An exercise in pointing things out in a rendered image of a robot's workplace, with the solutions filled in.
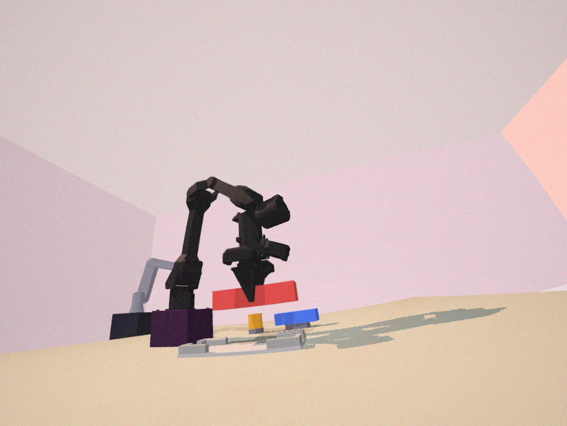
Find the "yellow block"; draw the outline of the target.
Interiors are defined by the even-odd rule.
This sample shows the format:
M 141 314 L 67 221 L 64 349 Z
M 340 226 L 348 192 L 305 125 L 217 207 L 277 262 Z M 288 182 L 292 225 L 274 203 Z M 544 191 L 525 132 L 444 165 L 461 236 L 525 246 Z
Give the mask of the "yellow block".
M 248 315 L 249 329 L 262 327 L 262 313 Z

